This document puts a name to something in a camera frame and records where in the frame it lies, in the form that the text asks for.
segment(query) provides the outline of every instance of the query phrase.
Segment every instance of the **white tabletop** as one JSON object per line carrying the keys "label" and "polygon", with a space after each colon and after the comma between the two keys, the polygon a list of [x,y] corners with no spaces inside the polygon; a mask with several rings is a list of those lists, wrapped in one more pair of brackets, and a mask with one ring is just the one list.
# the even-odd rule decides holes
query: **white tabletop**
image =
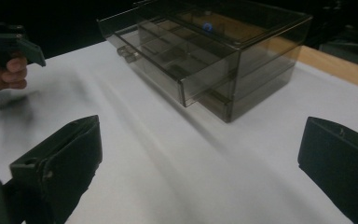
{"label": "white tabletop", "polygon": [[297,63],[226,124],[167,101],[107,42],[47,63],[29,65],[27,89],[0,92],[0,179],[66,123],[99,115],[103,163],[67,223],[351,223],[296,159],[309,116],[358,132],[357,86]]}

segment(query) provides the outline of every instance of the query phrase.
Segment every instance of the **finger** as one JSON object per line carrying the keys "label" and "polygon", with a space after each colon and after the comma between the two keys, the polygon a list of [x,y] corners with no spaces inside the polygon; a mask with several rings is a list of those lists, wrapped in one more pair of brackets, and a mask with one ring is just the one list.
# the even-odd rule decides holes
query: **finger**
{"label": "finger", "polygon": [[9,73],[5,72],[2,74],[2,80],[6,83],[12,83],[24,80],[27,77],[27,68],[20,70],[20,72]]}
{"label": "finger", "polygon": [[21,81],[8,83],[8,87],[14,90],[22,90],[27,87],[27,80],[24,79]]}
{"label": "finger", "polygon": [[27,66],[27,59],[20,55],[7,62],[7,70],[9,72],[19,72]]}

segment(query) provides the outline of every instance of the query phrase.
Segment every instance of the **dark background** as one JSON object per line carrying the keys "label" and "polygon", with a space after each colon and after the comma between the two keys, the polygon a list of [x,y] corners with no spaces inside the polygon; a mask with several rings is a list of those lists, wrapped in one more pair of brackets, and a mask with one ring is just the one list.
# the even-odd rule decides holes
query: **dark background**
{"label": "dark background", "polygon": [[[96,20],[129,10],[137,1],[0,0],[0,21],[24,25],[31,41],[42,48],[46,58],[50,58],[102,42]],[[200,5],[218,2],[186,1]],[[326,49],[332,43],[339,49],[345,48],[348,43],[358,46],[358,0],[255,1],[311,14],[313,21],[305,43],[307,46],[315,49]],[[358,49],[354,53],[358,58]]]}

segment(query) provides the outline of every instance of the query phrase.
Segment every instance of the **human hand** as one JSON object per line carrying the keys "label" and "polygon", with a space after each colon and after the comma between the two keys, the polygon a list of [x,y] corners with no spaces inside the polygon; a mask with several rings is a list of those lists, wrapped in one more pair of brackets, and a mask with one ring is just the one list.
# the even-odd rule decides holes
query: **human hand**
{"label": "human hand", "polygon": [[20,53],[11,55],[13,59],[7,62],[7,67],[0,66],[0,91],[3,89],[21,90],[27,86],[27,59]]}

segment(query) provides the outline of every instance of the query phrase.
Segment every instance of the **transparent plastic drawer organizer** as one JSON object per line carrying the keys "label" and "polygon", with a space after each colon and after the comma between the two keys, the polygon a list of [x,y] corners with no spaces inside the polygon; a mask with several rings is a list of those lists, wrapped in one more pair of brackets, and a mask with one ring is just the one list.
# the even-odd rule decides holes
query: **transparent plastic drawer organizer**
{"label": "transparent plastic drawer organizer", "polygon": [[289,81],[310,20],[246,1],[143,1],[98,23],[146,80],[231,122]]}

